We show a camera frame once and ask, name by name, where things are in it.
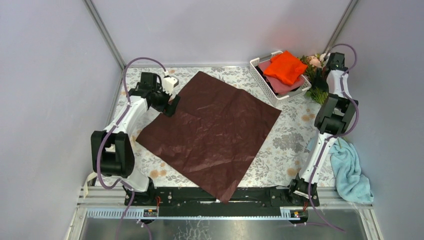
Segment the pink fake flower stem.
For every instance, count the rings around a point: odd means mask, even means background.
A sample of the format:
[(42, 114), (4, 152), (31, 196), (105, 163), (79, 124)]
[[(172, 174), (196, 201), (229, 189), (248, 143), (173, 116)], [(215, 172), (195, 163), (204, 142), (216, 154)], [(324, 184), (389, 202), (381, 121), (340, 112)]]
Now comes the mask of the pink fake flower stem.
[(307, 95), (312, 100), (322, 105), (325, 102), (328, 96), (328, 93), (314, 86), (314, 80), (317, 77), (318, 73), (321, 72), (324, 66), (323, 58), (321, 57), (320, 54), (315, 54), (315, 55), (309, 55), (309, 56), (303, 55), (299, 57), (298, 59), (304, 65), (307, 66), (306, 70), (303, 73), (308, 79), (309, 83), (311, 84), (311, 88), (307, 91)]

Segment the dark red wrapping paper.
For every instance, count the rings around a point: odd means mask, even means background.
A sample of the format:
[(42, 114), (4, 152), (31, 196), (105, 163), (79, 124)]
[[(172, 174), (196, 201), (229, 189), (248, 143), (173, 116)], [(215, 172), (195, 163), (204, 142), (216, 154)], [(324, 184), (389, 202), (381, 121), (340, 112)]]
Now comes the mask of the dark red wrapping paper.
[(136, 141), (227, 203), (281, 111), (202, 71), (179, 96), (174, 115), (158, 115)]

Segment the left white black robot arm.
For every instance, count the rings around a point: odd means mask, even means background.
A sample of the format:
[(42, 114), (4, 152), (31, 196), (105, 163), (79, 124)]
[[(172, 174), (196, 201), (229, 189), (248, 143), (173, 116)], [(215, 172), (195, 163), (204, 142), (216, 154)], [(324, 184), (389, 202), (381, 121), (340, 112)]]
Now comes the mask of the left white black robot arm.
[(112, 189), (118, 183), (136, 192), (136, 199), (144, 206), (152, 204), (155, 192), (150, 179), (135, 169), (135, 155), (130, 137), (139, 119), (154, 109), (167, 117), (175, 112), (180, 96), (173, 93), (179, 80), (167, 72), (161, 77), (156, 73), (142, 72), (135, 87), (124, 86), (126, 105), (118, 116), (103, 130), (91, 135), (93, 171), (105, 189)]

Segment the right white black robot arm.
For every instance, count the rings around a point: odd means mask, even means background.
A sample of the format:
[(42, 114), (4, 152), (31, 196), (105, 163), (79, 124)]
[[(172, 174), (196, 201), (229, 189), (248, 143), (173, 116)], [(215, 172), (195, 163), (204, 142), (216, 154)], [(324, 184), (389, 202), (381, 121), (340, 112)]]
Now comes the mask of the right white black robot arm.
[(322, 165), (337, 137), (348, 129), (358, 107), (347, 87), (348, 67), (345, 55), (339, 52), (327, 54), (324, 66), (317, 69), (312, 81), (312, 89), (327, 96), (315, 120), (315, 141), (309, 151), (306, 165), (290, 182), (287, 201), (293, 206), (301, 206), (313, 201), (317, 194), (317, 183)]

